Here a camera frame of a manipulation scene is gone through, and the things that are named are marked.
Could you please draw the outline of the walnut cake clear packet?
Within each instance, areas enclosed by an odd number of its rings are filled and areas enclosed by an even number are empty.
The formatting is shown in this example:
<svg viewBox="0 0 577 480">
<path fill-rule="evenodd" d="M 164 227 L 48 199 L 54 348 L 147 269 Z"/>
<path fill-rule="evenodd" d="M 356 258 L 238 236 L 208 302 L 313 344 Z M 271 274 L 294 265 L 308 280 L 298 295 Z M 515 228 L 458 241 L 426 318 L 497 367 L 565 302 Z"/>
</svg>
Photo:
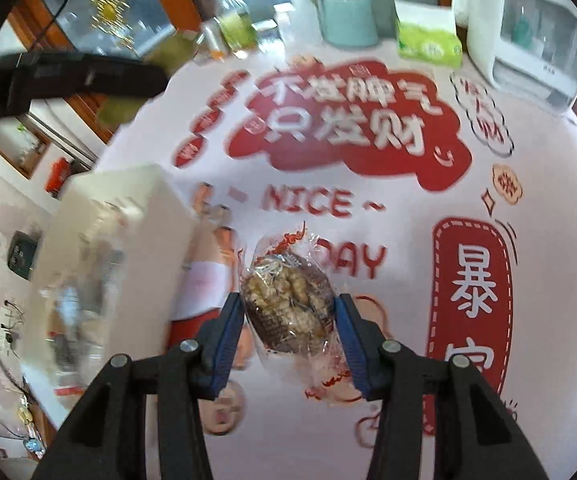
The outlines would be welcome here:
<svg viewBox="0 0 577 480">
<path fill-rule="evenodd" d="M 309 400 L 332 405 L 362 400 L 339 339 L 336 291 L 308 226 L 258 242 L 241 275 L 240 295 L 270 374 L 301 388 Z"/>
</svg>

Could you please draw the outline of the cream plastic storage bin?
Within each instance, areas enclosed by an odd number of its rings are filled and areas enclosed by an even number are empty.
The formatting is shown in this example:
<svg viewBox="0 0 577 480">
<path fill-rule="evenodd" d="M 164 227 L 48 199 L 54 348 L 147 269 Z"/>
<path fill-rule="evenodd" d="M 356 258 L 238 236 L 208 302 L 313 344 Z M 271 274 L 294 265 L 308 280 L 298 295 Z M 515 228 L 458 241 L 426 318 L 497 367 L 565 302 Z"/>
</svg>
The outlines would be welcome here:
<svg viewBox="0 0 577 480">
<path fill-rule="evenodd" d="M 112 356 L 162 352 L 197 225 L 159 166 L 67 182 L 32 265 L 19 351 L 53 426 Z"/>
</svg>

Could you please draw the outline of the pink printed table mat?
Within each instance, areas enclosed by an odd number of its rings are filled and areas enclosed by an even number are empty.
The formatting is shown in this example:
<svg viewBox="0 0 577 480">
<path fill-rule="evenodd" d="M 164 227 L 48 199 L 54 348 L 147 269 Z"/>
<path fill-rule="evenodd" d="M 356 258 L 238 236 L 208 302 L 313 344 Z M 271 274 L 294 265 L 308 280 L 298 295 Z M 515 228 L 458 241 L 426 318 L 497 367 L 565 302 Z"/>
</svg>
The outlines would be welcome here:
<svg viewBox="0 0 577 480">
<path fill-rule="evenodd" d="M 98 169 L 167 169 L 229 211 L 241 261 L 303 232 L 414 352 L 466 356 L 548 476 L 577 471 L 577 117 L 395 44 L 190 63 Z"/>
</svg>

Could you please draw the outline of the green label glass bottle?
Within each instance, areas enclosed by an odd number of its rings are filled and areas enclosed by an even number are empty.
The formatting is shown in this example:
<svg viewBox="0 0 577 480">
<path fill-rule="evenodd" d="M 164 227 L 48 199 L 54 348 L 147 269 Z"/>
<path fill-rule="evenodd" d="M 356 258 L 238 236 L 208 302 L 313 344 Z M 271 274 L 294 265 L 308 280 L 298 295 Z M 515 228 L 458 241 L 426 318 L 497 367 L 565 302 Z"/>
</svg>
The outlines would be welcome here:
<svg viewBox="0 0 577 480">
<path fill-rule="evenodd" d="M 243 0 L 219 0 L 217 21 L 231 51 L 252 50 L 257 47 L 257 34 L 248 6 Z"/>
</svg>

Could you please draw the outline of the white plastic squeeze bottle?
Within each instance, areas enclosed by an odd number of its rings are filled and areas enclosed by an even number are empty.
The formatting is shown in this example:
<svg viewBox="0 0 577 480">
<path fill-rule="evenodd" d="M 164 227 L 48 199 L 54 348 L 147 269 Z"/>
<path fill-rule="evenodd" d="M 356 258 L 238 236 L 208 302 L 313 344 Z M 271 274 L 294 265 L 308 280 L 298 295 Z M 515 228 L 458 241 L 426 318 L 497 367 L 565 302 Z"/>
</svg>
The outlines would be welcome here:
<svg viewBox="0 0 577 480">
<path fill-rule="evenodd" d="M 274 20 L 286 50 L 294 49 L 299 40 L 299 30 L 294 22 L 295 8 L 292 3 L 284 2 L 273 6 Z"/>
</svg>

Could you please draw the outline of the teal canister brown lid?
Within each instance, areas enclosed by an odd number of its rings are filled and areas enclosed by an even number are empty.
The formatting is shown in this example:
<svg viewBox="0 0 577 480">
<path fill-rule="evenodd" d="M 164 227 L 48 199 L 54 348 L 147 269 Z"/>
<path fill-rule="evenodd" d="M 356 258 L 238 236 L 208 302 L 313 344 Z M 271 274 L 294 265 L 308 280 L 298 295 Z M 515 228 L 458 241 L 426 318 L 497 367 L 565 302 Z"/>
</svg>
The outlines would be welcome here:
<svg viewBox="0 0 577 480">
<path fill-rule="evenodd" d="M 380 42 L 371 0 L 322 0 L 323 38 L 342 49 L 364 49 Z"/>
</svg>

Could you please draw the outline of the white countertop sterilizer appliance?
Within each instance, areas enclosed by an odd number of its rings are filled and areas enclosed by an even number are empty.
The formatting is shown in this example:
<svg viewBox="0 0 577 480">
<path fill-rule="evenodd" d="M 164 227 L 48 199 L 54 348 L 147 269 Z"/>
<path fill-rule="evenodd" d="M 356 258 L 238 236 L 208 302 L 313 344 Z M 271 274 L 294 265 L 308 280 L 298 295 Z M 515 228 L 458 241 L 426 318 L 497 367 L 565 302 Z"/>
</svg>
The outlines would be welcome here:
<svg viewBox="0 0 577 480">
<path fill-rule="evenodd" d="M 495 88 L 564 113 L 577 99 L 572 0 L 453 0 L 467 52 Z"/>
</svg>

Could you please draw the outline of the green tissue box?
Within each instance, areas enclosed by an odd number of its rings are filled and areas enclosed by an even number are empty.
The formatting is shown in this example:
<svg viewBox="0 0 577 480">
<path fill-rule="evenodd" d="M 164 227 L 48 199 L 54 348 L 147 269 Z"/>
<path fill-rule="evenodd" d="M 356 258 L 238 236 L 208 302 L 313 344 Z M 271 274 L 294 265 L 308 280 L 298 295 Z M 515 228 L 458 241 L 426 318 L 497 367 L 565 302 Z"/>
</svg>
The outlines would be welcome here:
<svg viewBox="0 0 577 480">
<path fill-rule="evenodd" d="M 463 47 L 450 6 L 394 0 L 398 53 L 402 58 L 458 68 Z"/>
</svg>

